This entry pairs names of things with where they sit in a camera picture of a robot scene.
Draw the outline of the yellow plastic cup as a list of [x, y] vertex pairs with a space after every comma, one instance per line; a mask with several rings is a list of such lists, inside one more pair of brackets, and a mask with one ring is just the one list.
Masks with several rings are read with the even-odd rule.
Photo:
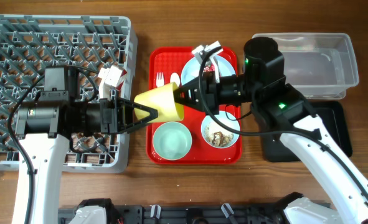
[[178, 86], [175, 83], [168, 83], [137, 95], [134, 102], [158, 111], [158, 117], [149, 123], [182, 121], [184, 106], [174, 101], [174, 90], [177, 89]]

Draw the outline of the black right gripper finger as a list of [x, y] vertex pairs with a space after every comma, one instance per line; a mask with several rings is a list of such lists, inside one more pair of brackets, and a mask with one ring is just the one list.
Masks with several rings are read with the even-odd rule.
[[174, 92], [174, 101], [197, 111], [202, 111], [202, 103], [193, 93]]
[[176, 92], [182, 93], [182, 92], [188, 92], [188, 91], [195, 91], [199, 89], [199, 84], [202, 83], [202, 80], [199, 78], [194, 78], [184, 84], [183, 86], [180, 86]]

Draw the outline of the mint green bowl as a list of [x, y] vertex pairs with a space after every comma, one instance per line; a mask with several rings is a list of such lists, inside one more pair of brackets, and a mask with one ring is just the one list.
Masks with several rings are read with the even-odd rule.
[[167, 122], [153, 134], [153, 148], [158, 156], [168, 161], [185, 157], [192, 147], [192, 135], [182, 123]]

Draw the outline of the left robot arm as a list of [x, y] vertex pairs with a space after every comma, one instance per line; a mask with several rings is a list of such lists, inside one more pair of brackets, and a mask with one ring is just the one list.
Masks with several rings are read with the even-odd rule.
[[154, 108], [110, 98], [110, 90], [121, 88], [127, 76], [116, 65], [98, 71], [100, 86], [92, 98], [80, 101], [81, 69], [77, 65], [46, 68], [40, 77], [44, 90], [34, 101], [21, 98], [9, 115], [10, 138], [21, 160], [13, 223], [57, 222], [62, 167], [72, 148], [72, 134], [131, 133], [158, 117]]

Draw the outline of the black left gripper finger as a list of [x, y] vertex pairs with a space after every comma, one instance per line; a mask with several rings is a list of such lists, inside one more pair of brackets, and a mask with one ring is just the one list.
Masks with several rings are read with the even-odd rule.
[[116, 104], [119, 108], [122, 108], [124, 114], [134, 114], [134, 109], [139, 109], [140, 111], [145, 111], [149, 114], [158, 114], [158, 111], [154, 108], [135, 103], [134, 101], [124, 98], [116, 98]]
[[145, 118], [134, 120], [133, 117], [123, 117], [118, 121], [117, 133], [124, 134], [124, 133], [132, 133], [137, 131], [138, 129], [146, 127], [150, 121], [156, 119], [157, 115], [149, 115]]

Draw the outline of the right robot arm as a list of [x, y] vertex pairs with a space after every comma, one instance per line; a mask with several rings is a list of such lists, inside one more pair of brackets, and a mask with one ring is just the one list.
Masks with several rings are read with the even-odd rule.
[[251, 104], [258, 136], [281, 142], [308, 168], [334, 208], [293, 193], [279, 209], [287, 223], [368, 223], [368, 180], [343, 153], [311, 103], [286, 82], [284, 56], [269, 37], [243, 48], [241, 75], [198, 77], [174, 91], [177, 103], [216, 119], [220, 105]]

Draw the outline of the food scraps with rice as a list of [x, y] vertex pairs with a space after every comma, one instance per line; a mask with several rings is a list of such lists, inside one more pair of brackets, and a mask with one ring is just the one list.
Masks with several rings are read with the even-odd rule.
[[222, 128], [215, 122], [210, 122], [204, 128], [205, 140], [213, 147], [228, 147], [234, 141], [234, 134]]

